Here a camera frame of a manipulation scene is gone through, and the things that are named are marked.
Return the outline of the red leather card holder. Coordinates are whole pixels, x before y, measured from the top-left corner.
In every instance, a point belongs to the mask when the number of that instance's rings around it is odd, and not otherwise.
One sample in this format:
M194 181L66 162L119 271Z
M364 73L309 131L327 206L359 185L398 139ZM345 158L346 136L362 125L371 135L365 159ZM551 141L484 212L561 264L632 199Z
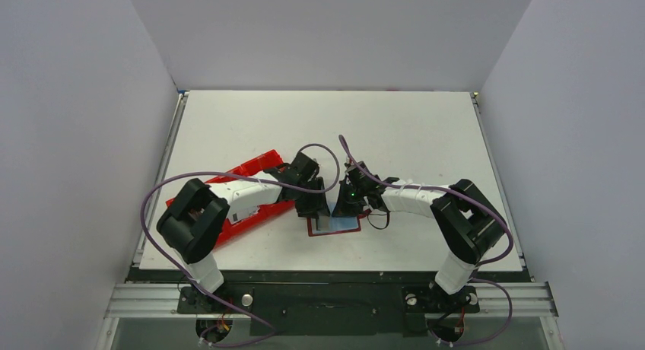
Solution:
M309 237L322 237L336 234L360 232L361 225L357 217L329 217L307 219L307 234Z

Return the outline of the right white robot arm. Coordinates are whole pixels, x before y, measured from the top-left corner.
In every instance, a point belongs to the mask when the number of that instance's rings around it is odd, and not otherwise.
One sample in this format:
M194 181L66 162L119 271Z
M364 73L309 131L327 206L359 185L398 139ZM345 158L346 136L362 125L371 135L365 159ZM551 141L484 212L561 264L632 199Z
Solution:
M485 261L485 254L506 235L507 224L497 209L471 181L449 186L406 183L396 177L381 180L363 161L345 164L333 217L386 215L403 212L436 221L448 254L434 283L445 294L456 294Z

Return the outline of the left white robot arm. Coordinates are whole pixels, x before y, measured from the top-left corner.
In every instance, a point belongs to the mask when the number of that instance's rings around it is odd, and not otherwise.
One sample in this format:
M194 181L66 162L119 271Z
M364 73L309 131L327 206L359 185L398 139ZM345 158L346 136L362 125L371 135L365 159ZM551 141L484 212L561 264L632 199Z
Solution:
M303 216L328 213L326 188L318 163L299 152L290 163L223 183L187 181L157 222L157 232L180 257L192 282L204 293L224 283L213 249L225 221L261 205L295 202Z

